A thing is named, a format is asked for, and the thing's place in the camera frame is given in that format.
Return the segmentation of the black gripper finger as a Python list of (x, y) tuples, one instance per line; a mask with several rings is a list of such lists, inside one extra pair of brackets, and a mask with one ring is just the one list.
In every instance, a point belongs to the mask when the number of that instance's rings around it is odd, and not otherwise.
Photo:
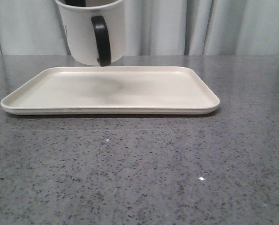
[(85, 0), (65, 0), (65, 3), (70, 6), (86, 6)]

